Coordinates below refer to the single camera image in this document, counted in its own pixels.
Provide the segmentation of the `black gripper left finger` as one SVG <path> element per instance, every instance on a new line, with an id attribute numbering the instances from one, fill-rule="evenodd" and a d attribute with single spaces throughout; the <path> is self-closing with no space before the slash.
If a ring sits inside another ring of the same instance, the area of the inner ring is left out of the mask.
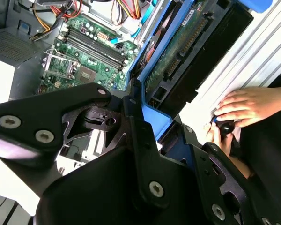
<path id="1" fill-rule="evenodd" d="M 141 108 L 141 82 L 132 80 L 118 98 L 96 83 L 0 104 L 0 158 L 46 168 L 64 144 L 98 129 L 107 133 L 103 155 L 124 148 L 133 154 L 136 201 L 152 209 L 169 205 L 161 156 Z"/>

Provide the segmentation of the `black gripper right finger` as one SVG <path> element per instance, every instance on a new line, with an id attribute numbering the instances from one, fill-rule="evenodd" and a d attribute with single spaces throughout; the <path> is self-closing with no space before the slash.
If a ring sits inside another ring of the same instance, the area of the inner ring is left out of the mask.
<path id="1" fill-rule="evenodd" d="M 187 125 L 181 128 L 185 147 L 190 150 L 190 168 L 196 176 L 203 210 L 211 224 L 280 224 L 277 207 L 248 182 L 218 146 L 206 143 L 199 147 L 195 132 Z M 227 193 L 239 202 L 239 219 L 235 219 L 224 202 Z"/>

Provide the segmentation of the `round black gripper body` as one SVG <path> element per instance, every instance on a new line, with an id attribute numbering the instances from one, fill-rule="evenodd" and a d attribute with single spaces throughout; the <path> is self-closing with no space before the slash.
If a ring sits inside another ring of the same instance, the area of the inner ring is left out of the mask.
<path id="1" fill-rule="evenodd" d="M 134 198 L 133 154 L 113 150 L 57 179 L 43 193 L 36 225 L 208 225 L 194 174 L 161 157 L 169 205 L 152 209 Z"/>

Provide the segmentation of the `person's left hand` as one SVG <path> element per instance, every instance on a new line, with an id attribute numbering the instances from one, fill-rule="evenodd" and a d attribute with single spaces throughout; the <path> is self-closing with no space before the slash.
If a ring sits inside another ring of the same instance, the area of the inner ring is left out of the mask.
<path id="1" fill-rule="evenodd" d="M 206 133 L 206 142 L 212 142 L 220 147 L 223 153 L 230 159 L 230 161 L 237 167 L 245 178 L 248 179 L 253 175 L 250 168 L 244 162 L 230 155 L 232 140 L 234 137 L 232 134 L 228 134 L 226 137 L 222 138 L 220 130 L 215 123 L 206 124 L 204 126 L 204 132 Z"/>

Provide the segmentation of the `person's right hand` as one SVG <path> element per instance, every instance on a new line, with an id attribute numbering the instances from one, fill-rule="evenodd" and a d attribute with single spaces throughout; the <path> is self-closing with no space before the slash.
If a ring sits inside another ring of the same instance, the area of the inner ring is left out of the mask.
<path id="1" fill-rule="evenodd" d="M 234 120 L 246 127 L 264 120 L 276 112 L 279 94 L 275 88 L 247 88 L 228 94 L 217 106 L 219 121 Z"/>

